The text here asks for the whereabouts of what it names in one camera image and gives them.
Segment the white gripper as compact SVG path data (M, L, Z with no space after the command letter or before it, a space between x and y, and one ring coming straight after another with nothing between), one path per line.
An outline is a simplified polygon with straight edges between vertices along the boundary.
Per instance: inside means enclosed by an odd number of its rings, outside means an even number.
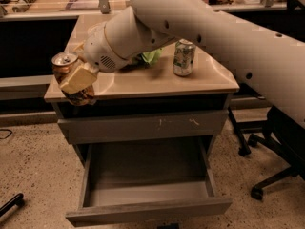
M76 66L59 84L63 92L75 94L86 89L97 80L98 69L103 73L114 73L128 65L126 59L112 50L105 28L106 25L101 34L88 36L84 41L83 54L87 62Z

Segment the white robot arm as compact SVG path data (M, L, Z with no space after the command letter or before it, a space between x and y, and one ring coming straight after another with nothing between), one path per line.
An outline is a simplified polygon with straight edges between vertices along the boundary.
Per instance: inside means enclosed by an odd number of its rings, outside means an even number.
M72 70L60 89L75 94L99 72L113 73L134 56L179 39L194 43L305 127L305 44L216 11L202 0L131 0L89 34L85 68Z

